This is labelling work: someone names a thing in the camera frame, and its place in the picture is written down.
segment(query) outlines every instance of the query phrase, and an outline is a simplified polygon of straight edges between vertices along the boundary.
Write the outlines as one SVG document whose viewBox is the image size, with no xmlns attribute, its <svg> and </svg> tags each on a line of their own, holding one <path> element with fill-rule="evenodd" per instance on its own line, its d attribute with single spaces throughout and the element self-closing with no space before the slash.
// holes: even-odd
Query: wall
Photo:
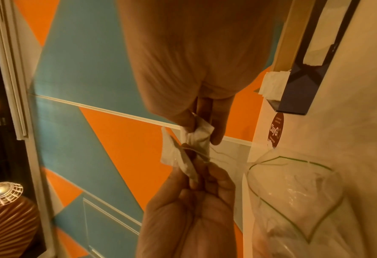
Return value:
<svg viewBox="0 0 377 258">
<path fill-rule="evenodd" d="M 114 1 L 14 3 L 59 255 L 133 257 L 145 206 L 170 171 L 160 163 L 160 128 L 178 136 L 178 127 L 144 108 Z M 238 93 L 226 137 L 215 147 L 238 162 L 248 156 L 262 104 L 253 91 L 265 72 Z M 235 231 L 241 257 L 242 174 L 235 162 L 211 155 L 238 185 Z"/>
<path fill-rule="evenodd" d="M 275 114 L 264 101 L 251 160 L 267 151 Z M 308 114 L 284 115 L 278 147 L 333 164 L 362 227 L 368 257 L 377 257 L 377 0 L 361 0 Z M 250 239 L 245 232 L 244 239 Z M 245 246 L 245 257 L 250 248 Z"/>
</svg>

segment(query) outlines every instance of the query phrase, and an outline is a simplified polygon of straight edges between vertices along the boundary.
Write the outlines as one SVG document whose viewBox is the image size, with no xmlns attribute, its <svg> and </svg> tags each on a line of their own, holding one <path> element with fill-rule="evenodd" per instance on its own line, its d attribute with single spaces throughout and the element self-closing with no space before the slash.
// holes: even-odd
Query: round sticker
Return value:
<svg viewBox="0 0 377 258">
<path fill-rule="evenodd" d="M 272 143 L 272 147 L 274 148 L 278 146 L 279 140 L 281 139 L 283 120 L 283 113 L 277 113 L 269 128 L 268 141 Z"/>
</svg>

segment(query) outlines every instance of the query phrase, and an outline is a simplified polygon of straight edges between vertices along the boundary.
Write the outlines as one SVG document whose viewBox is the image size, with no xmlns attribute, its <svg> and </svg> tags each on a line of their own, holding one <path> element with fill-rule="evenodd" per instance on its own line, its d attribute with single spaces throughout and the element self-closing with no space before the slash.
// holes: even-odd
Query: clear plastic bag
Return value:
<svg viewBox="0 0 377 258">
<path fill-rule="evenodd" d="M 366 257 L 342 180 L 324 162 L 276 148 L 246 176 L 254 258 Z"/>
</svg>

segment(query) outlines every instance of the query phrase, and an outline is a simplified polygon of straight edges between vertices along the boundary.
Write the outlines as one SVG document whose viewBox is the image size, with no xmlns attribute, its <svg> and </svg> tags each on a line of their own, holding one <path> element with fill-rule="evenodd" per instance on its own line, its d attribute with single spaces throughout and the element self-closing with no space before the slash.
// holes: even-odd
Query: white wall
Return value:
<svg viewBox="0 0 377 258">
<path fill-rule="evenodd" d="M 254 157 L 267 144 L 274 115 L 264 102 Z M 369 257 L 377 258 L 377 0 L 361 0 L 308 114 L 285 115 L 279 146 L 335 165 L 363 227 Z"/>
</svg>

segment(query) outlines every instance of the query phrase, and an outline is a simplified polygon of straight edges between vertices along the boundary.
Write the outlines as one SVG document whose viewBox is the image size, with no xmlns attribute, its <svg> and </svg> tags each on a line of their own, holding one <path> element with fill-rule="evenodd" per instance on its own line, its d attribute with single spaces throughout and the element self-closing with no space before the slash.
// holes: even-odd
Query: hand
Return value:
<svg viewBox="0 0 377 258">
<path fill-rule="evenodd" d="M 129 60 L 148 110 L 219 144 L 235 94 L 268 59 L 277 0 L 118 0 Z"/>
<path fill-rule="evenodd" d="M 137 258 L 236 258 L 235 184 L 213 163 L 193 165 L 198 184 L 175 168 L 148 203 Z"/>
</svg>

